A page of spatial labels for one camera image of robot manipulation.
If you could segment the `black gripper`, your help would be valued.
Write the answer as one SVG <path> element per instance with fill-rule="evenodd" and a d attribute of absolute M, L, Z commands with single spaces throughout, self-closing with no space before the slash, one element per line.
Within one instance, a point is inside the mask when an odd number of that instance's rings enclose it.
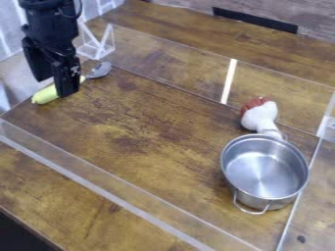
<path fill-rule="evenodd" d="M 78 36 L 82 0 L 18 0 L 18 5 L 26 14 L 22 49 L 33 77 L 42 81 L 53 75 L 57 96 L 64 98 L 80 88 L 80 59 L 69 55 L 76 54 L 73 39 Z M 69 57 L 50 64 L 46 51 Z"/>

